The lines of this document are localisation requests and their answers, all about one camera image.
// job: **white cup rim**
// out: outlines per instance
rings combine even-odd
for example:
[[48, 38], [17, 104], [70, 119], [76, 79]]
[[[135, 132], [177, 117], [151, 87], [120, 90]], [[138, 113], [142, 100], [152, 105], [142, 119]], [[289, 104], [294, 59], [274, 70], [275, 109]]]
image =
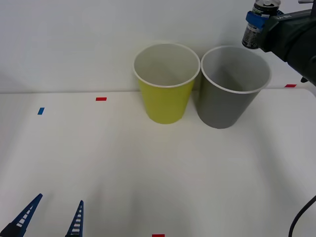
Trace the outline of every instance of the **white cup rim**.
[[[152, 83], [147, 82], [147, 81], [145, 81], [144, 79], [142, 79], [142, 78], [137, 74], [137, 72], [136, 72], [136, 70], [135, 70], [135, 60], [136, 60], [136, 58], [139, 56], [139, 54], [141, 54], [141, 53], [142, 53], [143, 51], [145, 51], [146, 49], [148, 49], [148, 48], [150, 48], [150, 47], [153, 47], [153, 46], [155, 46], [155, 45], [160, 45], [160, 44], [176, 45], [176, 46], [182, 47], [182, 48], [184, 48], [184, 49], [190, 51], [190, 52], [196, 57], [196, 59], [197, 59], [197, 61], [198, 61], [198, 69], [197, 69], [197, 72], [194, 74], [194, 76], [193, 76], [192, 78], [190, 78], [189, 80], [187, 80], [187, 81], [185, 81], [185, 82], [183, 82], [183, 83], [180, 83], [180, 84], [176, 84], [176, 85], [156, 85], [156, 84], [152, 84]], [[133, 73], [135, 74], [135, 76], [136, 76], [139, 80], [141, 80], [143, 83], [145, 83], [145, 84], [147, 84], [147, 85], [154, 86], [154, 87], [159, 87], [159, 88], [175, 88], [175, 87], [179, 87], [179, 86], [182, 86], [182, 85], [186, 85], [186, 84], [190, 83], [191, 81], [193, 81], [193, 80], [198, 76], [198, 74], [200, 73], [200, 71], [201, 71], [201, 61], [200, 61], [198, 55], [197, 55], [192, 49], [190, 49], [189, 47], [186, 47], [186, 46], [184, 46], [184, 45], [182, 45], [182, 44], [179, 44], [179, 43], [162, 42], [162, 43], [154, 43], [154, 44], [151, 44], [151, 45], [149, 45], [149, 46], [143, 48], [142, 50], [140, 50], [140, 51], [136, 54], [136, 56], [135, 56], [135, 58], [134, 58], [134, 63], [133, 63]]]
[[204, 68], [203, 68], [203, 61], [204, 61], [204, 59], [205, 59], [205, 57], [206, 57], [207, 54], [209, 54], [210, 52], [213, 52], [213, 51], [215, 51], [215, 50], [217, 50], [217, 49], [220, 49], [220, 48], [239, 48], [239, 49], [242, 49], [242, 50], [247, 50], [247, 51], [249, 51], [248, 49], [245, 49], [245, 48], [239, 47], [239, 46], [235, 46], [235, 45], [219, 46], [219, 47], [216, 47], [216, 48], [213, 48], [213, 49], [210, 49], [209, 51], [207, 51], [207, 52], [203, 55], [202, 60], [201, 60], [201, 70], [202, 70], [202, 73], [203, 73], [203, 75], [205, 76], [205, 78], [206, 78], [210, 83], [212, 83], [214, 86], [216, 86], [216, 87], [218, 87], [218, 88], [220, 88], [220, 89], [222, 89], [222, 90], [224, 90], [224, 91], [227, 91], [227, 92], [230, 92], [230, 93], [234, 93], [234, 94], [252, 94], [252, 93], [259, 92], [260, 90], [262, 90], [263, 88], [265, 88], [265, 87], [270, 83], [270, 81], [271, 81], [271, 69], [270, 69], [268, 63], [267, 63], [261, 56], [259, 56], [259, 55], [257, 55], [257, 54], [256, 54], [256, 55], [257, 55], [258, 57], [260, 57], [260, 58], [266, 63], [266, 66], [267, 66], [267, 68], [269, 69], [269, 79], [267, 80], [267, 82], [266, 82], [262, 87], [260, 87], [260, 88], [258, 88], [258, 89], [255, 89], [255, 90], [251, 90], [251, 91], [236, 91], [236, 90], [229, 90], [229, 89], [224, 88], [224, 87], [222, 87], [222, 86], [216, 84], [215, 82], [213, 82], [213, 81], [207, 76], [207, 74], [206, 74], [205, 71], [204, 71]]

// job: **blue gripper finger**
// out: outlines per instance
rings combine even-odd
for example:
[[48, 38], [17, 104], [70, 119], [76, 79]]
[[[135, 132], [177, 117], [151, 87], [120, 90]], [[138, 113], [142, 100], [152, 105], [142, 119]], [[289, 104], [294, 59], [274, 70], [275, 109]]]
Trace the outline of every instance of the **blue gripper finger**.
[[65, 237], [82, 237], [83, 230], [83, 201], [81, 200]]
[[30, 204], [27, 205], [27, 207], [25, 207], [24, 210], [1, 231], [0, 236], [23, 237], [42, 197], [43, 195], [39, 194], [33, 201], [31, 201]]

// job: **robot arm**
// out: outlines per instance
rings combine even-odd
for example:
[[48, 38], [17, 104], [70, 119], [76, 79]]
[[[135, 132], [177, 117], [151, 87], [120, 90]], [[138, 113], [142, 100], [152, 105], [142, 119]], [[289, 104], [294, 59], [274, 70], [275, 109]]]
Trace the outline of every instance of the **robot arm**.
[[[299, 0], [312, 3], [314, 0]], [[260, 27], [257, 46], [272, 52], [316, 86], [316, 1], [310, 10], [265, 18], [249, 12], [247, 21]]]

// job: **white table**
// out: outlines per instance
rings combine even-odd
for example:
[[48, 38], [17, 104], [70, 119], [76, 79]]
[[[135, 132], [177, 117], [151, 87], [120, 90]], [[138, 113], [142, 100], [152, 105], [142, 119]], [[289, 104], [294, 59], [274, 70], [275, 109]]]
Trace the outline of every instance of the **white table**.
[[[315, 140], [302, 89], [262, 91], [224, 130], [192, 101], [157, 124], [137, 92], [2, 94], [0, 229], [42, 193], [25, 237], [65, 236], [81, 199], [84, 237], [286, 237], [316, 195]], [[312, 206], [293, 237], [315, 232]]]

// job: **tape marker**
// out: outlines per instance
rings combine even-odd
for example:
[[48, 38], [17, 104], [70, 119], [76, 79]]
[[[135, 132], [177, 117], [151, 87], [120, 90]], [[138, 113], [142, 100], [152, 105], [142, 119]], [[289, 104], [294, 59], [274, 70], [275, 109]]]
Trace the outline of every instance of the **tape marker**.
[[294, 88], [294, 87], [296, 87], [296, 84], [287, 84], [285, 87], [287, 87], [287, 88]]
[[95, 101], [107, 101], [106, 97], [97, 97], [95, 98]]
[[42, 115], [43, 112], [44, 112], [44, 109], [45, 109], [45, 108], [40, 108], [40, 109], [39, 109], [39, 112], [38, 112], [38, 115]]

